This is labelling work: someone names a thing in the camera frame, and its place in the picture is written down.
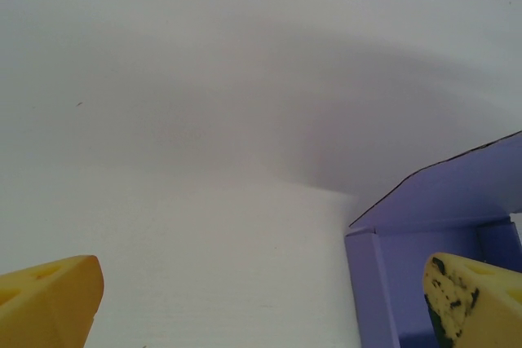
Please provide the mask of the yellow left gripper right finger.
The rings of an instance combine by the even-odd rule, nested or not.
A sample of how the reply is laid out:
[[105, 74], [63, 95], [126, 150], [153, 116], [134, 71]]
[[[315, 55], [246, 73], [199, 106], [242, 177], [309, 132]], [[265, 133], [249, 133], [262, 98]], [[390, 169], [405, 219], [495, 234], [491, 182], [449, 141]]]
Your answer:
[[435, 253], [422, 286], [440, 347], [521, 348], [521, 274]]

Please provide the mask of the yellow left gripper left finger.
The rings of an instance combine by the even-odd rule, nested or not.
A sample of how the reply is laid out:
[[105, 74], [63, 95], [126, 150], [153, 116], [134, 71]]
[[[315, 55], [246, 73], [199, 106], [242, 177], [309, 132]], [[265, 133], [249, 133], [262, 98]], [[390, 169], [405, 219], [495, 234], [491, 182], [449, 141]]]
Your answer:
[[94, 255], [2, 275], [1, 346], [83, 347], [103, 294], [103, 272]]

